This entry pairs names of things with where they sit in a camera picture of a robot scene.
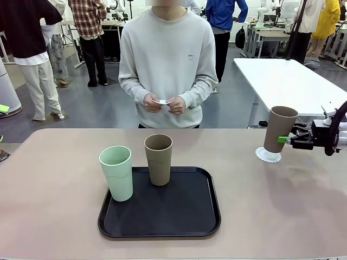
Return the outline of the person's right hand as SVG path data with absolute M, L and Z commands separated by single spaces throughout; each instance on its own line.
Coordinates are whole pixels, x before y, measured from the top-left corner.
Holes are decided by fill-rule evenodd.
M 159 99 L 153 93 L 148 93 L 145 95 L 144 107 L 146 111 L 150 113 L 156 113 L 162 109 L 162 105 L 159 103 Z

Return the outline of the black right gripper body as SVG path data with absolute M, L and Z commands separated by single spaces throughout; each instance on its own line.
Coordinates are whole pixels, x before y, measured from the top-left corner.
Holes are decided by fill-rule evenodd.
M 330 137 L 330 126 L 325 125 L 323 120 L 313 120 L 311 131 L 314 146 L 324 147 L 328 150 L 334 149 L 335 139 Z

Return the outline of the person's left hand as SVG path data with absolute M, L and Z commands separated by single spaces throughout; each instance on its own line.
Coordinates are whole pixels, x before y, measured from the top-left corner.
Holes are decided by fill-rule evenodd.
M 185 101 L 182 97 L 176 96 L 167 100 L 169 106 L 169 112 L 174 115 L 180 115 L 185 112 Z

